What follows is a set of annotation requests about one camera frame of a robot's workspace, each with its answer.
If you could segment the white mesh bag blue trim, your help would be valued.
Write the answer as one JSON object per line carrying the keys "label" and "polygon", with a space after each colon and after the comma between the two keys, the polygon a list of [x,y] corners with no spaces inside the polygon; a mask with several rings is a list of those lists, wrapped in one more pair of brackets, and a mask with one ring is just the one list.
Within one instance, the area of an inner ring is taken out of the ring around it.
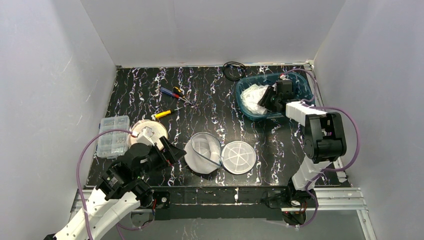
{"label": "white mesh bag blue trim", "polygon": [[232,141],[225,145],[212,134],[194,134],[184,146],[185,163],[195,173],[208,175],[224,168],[233,175],[248,173],[257,162],[255,149],[244,141]]}

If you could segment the white bra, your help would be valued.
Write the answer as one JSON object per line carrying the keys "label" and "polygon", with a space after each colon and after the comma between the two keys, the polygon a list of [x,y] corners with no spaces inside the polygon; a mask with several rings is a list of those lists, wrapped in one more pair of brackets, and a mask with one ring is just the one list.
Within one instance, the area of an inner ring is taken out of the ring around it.
{"label": "white bra", "polygon": [[259,105],[259,101],[263,98],[269,85],[253,84],[244,91],[242,91],[240,98],[241,103],[246,109],[247,113],[251,115],[265,115],[268,110]]}

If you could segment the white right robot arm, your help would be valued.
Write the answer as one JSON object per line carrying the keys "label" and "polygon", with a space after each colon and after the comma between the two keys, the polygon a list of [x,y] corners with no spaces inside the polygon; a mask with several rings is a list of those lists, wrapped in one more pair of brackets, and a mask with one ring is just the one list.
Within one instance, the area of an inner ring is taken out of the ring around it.
{"label": "white right robot arm", "polygon": [[290,178],[284,191],[270,197],[280,197],[286,204],[305,203],[312,198],[312,189],[319,176],[340,156],[346,153],[346,138],[342,117],[337,112],[326,112],[297,100],[293,83],[288,79],[277,80],[266,88],[258,105],[299,123],[303,136],[305,157],[298,171]]}

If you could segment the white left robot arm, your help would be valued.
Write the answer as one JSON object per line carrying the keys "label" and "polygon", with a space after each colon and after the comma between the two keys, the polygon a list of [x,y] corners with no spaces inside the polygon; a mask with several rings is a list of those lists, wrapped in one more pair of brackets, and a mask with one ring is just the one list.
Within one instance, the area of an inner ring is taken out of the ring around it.
{"label": "white left robot arm", "polygon": [[142,174],[163,170],[186,155],[184,149],[160,137],[157,144],[133,144],[103,172],[88,198],[81,192],[82,207],[57,233],[47,240],[99,240],[127,214],[159,202]]}

